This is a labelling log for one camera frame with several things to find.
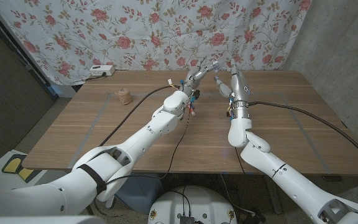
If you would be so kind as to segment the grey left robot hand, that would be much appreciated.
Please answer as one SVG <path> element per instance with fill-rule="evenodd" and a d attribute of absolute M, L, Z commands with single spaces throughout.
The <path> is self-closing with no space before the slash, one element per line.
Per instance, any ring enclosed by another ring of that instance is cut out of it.
<path fill-rule="evenodd" d="M 206 57 L 203 57 L 196 65 L 195 68 L 189 70 L 186 78 L 184 79 L 184 84 L 181 88 L 187 96 L 191 96 L 194 91 L 200 85 L 200 81 L 205 77 L 205 75 L 215 70 L 219 67 L 218 61 L 204 62 Z"/>

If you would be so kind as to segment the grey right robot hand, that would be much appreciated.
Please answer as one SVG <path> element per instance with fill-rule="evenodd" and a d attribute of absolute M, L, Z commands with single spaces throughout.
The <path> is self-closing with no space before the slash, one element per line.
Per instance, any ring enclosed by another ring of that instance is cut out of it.
<path fill-rule="evenodd" d="M 217 76 L 214 81 L 220 94 L 225 98 L 233 98 L 234 101 L 248 101 L 250 90 L 243 73 L 238 69 L 234 58 L 231 59 L 231 87 L 225 85 Z"/>

